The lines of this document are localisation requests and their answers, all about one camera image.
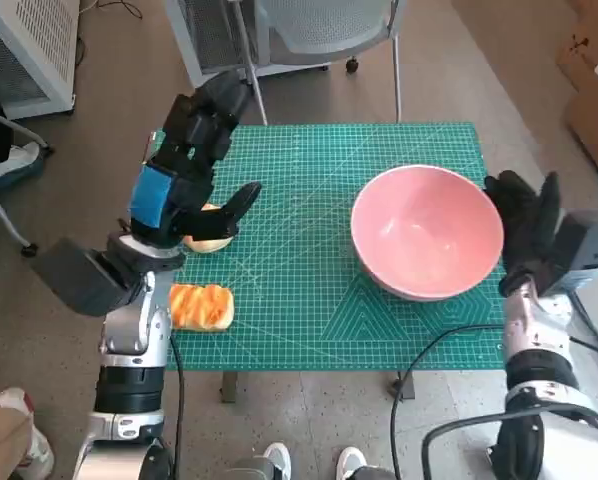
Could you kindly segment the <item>black left hand, blue tape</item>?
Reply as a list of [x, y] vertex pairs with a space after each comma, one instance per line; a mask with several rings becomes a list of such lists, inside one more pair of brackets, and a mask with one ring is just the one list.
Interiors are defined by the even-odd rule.
[[223, 240], [238, 233], [238, 222], [262, 185], [243, 185], [226, 204], [207, 209], [214, 165], [227, 155], [250, 90], [235, 72], [207, 81], [191, 96], [176, 96], [163, 124], [163, 138], [145, 160], [131, 194], [130, 231], [156, 248], [195, 241]]

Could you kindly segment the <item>black gloved right hand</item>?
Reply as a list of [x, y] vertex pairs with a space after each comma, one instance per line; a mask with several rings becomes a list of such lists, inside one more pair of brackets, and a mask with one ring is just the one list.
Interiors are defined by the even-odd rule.
[[505, 276], [499, 291], [507, 298], [534, 279], [548, 259], [560, 216], [558, 174], [549, 173], [536, 191], [516, 172], [505, 170], [484, 179], [484, 193], [503, 224]]

